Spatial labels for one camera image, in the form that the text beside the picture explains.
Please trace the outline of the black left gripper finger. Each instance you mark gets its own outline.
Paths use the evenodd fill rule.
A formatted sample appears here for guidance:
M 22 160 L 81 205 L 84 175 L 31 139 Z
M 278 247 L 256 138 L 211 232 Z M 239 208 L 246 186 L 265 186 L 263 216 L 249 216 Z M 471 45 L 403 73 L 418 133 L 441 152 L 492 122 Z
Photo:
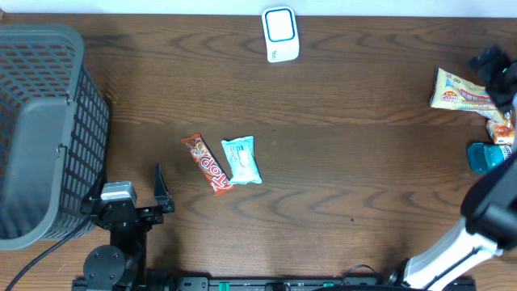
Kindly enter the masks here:
M 160 207 L 172 207 L 173 199 L 165 184 L 165 180 L 162 173 L 162 166 L 160 163 L 156 165 L 155 178 L 154 178 L 154 199 L 157 201 Z
M 83 206 L 90 205 L 90 204 L 94 203 L 96 200 L 98 200 L 101 196 L 104 184 L 106 182 L 107 182 L 106 171 L 104 169 L 102 169 L 98 173 L 95 181 L 93 182 L 92 186 L 90 187 L 90 189 L 88 190 L 86 195 L 83 197 L 82 205 Z

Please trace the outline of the yellow white snack bag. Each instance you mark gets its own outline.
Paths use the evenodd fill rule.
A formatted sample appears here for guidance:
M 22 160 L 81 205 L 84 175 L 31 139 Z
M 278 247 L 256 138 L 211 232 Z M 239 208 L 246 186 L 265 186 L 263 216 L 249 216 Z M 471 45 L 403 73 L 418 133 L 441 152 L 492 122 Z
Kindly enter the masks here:
M 501 113 L 483 86 L 451 74 L 441 68 L 436 70 L 435 89 L 430 99 L 432 108 L 476 112 L 498 124 L 509 125 L 511 115 Z

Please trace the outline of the red snack package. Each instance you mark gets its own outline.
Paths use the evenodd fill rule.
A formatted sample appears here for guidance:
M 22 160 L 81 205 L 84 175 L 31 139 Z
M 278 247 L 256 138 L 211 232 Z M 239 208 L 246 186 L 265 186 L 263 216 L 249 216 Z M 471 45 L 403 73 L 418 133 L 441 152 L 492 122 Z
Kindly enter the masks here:
M 185 137 L 181 142 L 189 150 L 195 163 L 210 183 L 216 196 L 234 190 L 234 186 L 229 183 L 228 176 L 223 171 L 220 163 L 213 156 L 200 133 L 195 133 L 190 137 Z

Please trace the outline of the orange tissue pack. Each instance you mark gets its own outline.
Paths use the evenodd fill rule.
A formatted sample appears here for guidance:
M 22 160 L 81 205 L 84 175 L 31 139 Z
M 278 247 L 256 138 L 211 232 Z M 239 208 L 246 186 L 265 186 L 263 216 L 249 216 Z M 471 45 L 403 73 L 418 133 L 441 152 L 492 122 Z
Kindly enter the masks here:
M 515 128 L 513 125 L 499 124 L 493 120 L 487 120 L 486 129 L 494 144 L 507 146 L 514 144 Z

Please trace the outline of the teal mouthwash bottle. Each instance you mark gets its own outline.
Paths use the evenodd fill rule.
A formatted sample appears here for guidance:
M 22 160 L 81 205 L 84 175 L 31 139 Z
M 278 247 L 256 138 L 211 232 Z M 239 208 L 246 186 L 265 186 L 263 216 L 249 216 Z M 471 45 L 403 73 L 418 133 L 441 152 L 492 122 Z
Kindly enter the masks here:
M 476 174 L 486 174 L 502 164 L 512 154 L 509 145 L 489 145 L 473 143 L 467 149 L 471 170 Z

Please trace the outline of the light green wet wipes pack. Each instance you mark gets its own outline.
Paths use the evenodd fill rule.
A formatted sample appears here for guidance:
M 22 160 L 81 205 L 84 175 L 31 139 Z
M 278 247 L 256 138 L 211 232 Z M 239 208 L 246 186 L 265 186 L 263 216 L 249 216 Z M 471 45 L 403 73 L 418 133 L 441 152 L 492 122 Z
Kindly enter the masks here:
M 261 184 L 263 182 L 255 161 L 253 136 L 222 141 L 221 145 L 232 174 L 229 184 Z

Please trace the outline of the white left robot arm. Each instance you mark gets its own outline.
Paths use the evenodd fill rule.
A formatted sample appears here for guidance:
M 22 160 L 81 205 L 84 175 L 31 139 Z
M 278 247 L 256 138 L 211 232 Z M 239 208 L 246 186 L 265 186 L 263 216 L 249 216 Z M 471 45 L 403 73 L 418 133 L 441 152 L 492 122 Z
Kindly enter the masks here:
M 146 267 L 147 234 L 174 212 L 174 202 L 165 184 L 162 167 L 156 166 L 154 199 L 157 204 L 137 207 L 132 183 L 107 182 L 101 171 L 82 199 L 81 213 L 110 233 L 107 245 L 96 247 L 85 259 L 82 279 L 72 290 L 174 290 L 175 282 L 165 271 Z

